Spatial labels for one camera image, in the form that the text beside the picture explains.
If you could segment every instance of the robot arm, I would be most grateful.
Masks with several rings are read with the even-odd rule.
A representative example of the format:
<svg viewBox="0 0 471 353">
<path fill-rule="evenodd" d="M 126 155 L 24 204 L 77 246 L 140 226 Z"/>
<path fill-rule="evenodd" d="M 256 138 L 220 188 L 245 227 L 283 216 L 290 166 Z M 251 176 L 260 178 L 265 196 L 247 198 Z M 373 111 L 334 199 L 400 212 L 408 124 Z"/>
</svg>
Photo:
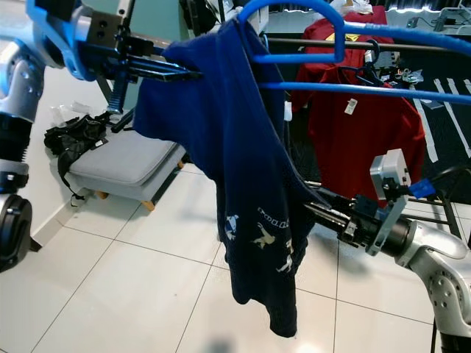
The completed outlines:
<svg viewBox="0 0 471 353">
<path fill-rule="evenodd" d="M 108 110 L 120 112 L 128 82 L 140 76 L 169 81 L 200 74 L 166 63 L 159 40 L 133 35 L 134 1 L 121 0 L 118 15 L 98 13 L 78 0 L 0 0 L 0 272 L 19 263 L 29 249 L 31 204 L 16 195 L 28 180 L 23 162 L 43 91 L 46 66 L 64 66 L 77 79 L 115 81 Z M 374 256 L 383 252 L 424 282 L 442 334 L 444 352 L 471 352 L 471 254 L 457 238 L 420 222 L 400 219 L 410 179 L 402 153 L 375 159 L 373 182 L 379 209 L 361 196 L 350 200 L 323 192 L 332 208 L 310 204 L 316 221 L 352 246 Z"/>
</svg>

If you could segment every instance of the clothes hanger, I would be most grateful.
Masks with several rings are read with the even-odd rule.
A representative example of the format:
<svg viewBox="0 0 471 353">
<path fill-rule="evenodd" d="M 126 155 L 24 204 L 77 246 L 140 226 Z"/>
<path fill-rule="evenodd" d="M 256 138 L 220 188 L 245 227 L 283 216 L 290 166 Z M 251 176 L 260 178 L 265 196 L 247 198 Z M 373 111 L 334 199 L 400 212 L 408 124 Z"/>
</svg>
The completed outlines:
<svg viewBox="0 0 471 353">
<path fill-rule="evenodd" d="M 340 63 L 345 56 L 345 34 L 375 35 L 414 41 L 429 46 L 439 46 L 471 57 L 471 43 L 464 40 L 437 35 L 432 32 L 406 29 L 396 26 L 379 24 L 357 24 L 345 22 L 327 2 L 323 0 L 289 0 L 293 4 L 310 7 L 328 19 L 335 30 L 334 52 L 331 54 L 254 54 L 249 46 L 245 31 L 241 31 L 241 39 L 249 60 L 254 63 Z M 286 0 L 252 0 L 238 14 L 242 28 L 247 25 L 249 17 L 258 9 L 286 3 Z M 314 82 L 260 82 L 259 88 L 275 90 L 322 90 L 330 92 L 375 94 L 380 96 L 406 97 L 411 99 L 430 99 L 433 101 L 449 101 L 459 104 L 470 104 L 471 96 L 437 93 L 424 90 L 406 90 L 399 88 L 383 88 L 362 85 L 343 85 Z"/>
<path fill-rule="evenodd" d="M 375 63 L 378 61 L 380 56 L 380 47 L 378 42 L 374 39 L 369 39 L 367 42 L 373 44 L 375 58 L 372 61 L 365 62 L 365 64 L 360 68 L 354 68 L 352 66 L 341 66 L 340 70 L 353 71 L 355 73 L 355 78 L 358 81 L 365 83 L 366 85 L 382 87 L 384 82 L 378 79 L 378 76 L 376 76 L 375 73 Z"/>
</svg>

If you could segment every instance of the navy blue shirt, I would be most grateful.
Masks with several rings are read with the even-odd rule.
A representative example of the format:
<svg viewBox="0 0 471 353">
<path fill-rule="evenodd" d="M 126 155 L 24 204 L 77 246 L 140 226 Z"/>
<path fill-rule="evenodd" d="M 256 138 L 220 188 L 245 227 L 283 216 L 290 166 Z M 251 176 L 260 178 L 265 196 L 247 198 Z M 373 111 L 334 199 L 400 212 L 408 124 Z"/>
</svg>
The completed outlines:
<svg viewBox="0 0 471 353">
<path fill-rule="evenodd" d="M 204 76 L 144 80 L 134 128 L 181 144 L 214 180 L 233 296 L 241 304 L 264 304 L 270 328 L 291 337 L 297 330 L 294 275 L 313 226 L 303 203 L 316 195 L 299 178 L 281 140 L 284 92 L 258 90 L 257 81 L 279 82 L 280 73 L 276 65 L 249 62 L 241 30 L 231 20 L 217 34 L 171 44 L 163 53 L 168 61 Z M 244 30 L 252 50 L 267 53 L 249 24 Z"/>
</svg>

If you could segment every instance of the white stripe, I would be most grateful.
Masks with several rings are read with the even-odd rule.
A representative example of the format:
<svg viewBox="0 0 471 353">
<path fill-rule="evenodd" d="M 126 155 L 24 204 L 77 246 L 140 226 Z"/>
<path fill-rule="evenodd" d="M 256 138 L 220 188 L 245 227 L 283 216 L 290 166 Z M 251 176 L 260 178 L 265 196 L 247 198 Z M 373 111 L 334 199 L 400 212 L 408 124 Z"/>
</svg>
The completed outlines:
<svg viewBox="0 0 471 353">
<path fill-rule="evenodd" d="M 445 93 L 439 79 L 435 79 L 433 83 L 435 83 L 436 89 L 440 93 Z M 453 94 L 459 94 L 458 91 L 456 90 L 455 82 L 452 79 L 448 79 L 448 84 Z M 458 121 L 456 120 L 456 117 L 455 117 L 455 113 L 453 112 L 453 109 L 451 108 L 451 104 L 447 101 L 444 101 L 443 104 L 447 108 L 448 114 L 450 114 L 451 120 L 453 120 L 453 123 L 455 124 L 456 131 L 458 132 L 458 135 L 461 138 L 461 142 L 463 143 L 464 150 L 466 151 L 468 158 L 470 158 L 471 157 L 470 147 L 468 146 L 468 142 L 466 141 L 466 138 L 464 137 L 463 132 L 461 131 L 461 127 L 459 127 Z"/>
<path fill-rule="evenodd" d="M 414 85 L 411 85 L 410 89 L 415 90 Z M 414 105 L 415 109 L 417 109 L 417 112 L 419 112 L 420 119 L 422 120 L 422 126 L 425 132 L 425 142 L 427 143 L 428 157 L 430 158 L 432 163 L 435 163 L 437 160 L 439 160 L 439 156 L 436 154 L 435 143 L 433 141 L 432 131 L 430 130 L 430 126 L 428 125 L 427 116 L 425 115 L 424 108 L 422 106 L 422 103 L 420 103 L 419 99 L 414 98 Z"/>
<path fill-rule="evenodd" d="M 468 79 L 465 79 L 463 80 L 464 82 L 464 85 L 466 86 L 466 88 L 468 89 L 468 92 L 470 92 L 471 94 L 471 81 L 469 81 Z"/>
</svg>

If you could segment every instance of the white tile floor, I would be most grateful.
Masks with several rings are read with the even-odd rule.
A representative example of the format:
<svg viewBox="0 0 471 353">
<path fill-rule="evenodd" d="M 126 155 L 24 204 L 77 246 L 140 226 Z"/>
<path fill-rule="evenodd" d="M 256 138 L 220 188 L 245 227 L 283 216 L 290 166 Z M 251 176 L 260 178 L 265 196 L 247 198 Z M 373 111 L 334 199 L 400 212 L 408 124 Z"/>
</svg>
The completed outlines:
<svg viewBox="0 0 471 353">
<path fill-rule="evenodd" d="M 471 207 L 456 210 L 469 237 Z M 412 203 L 406 213 L 443 217 Z M 1 274 L 0 352 L 430 351 L 425 289 L 386 256 L 339 245 L 316 226 L 297 288 L 290 339 L 269 331 L 261 305 L 233 300 L 214 185 L 187 165 L 154 212 L 131 200 L 90 199 L 44 249 Z"/>
</svg>

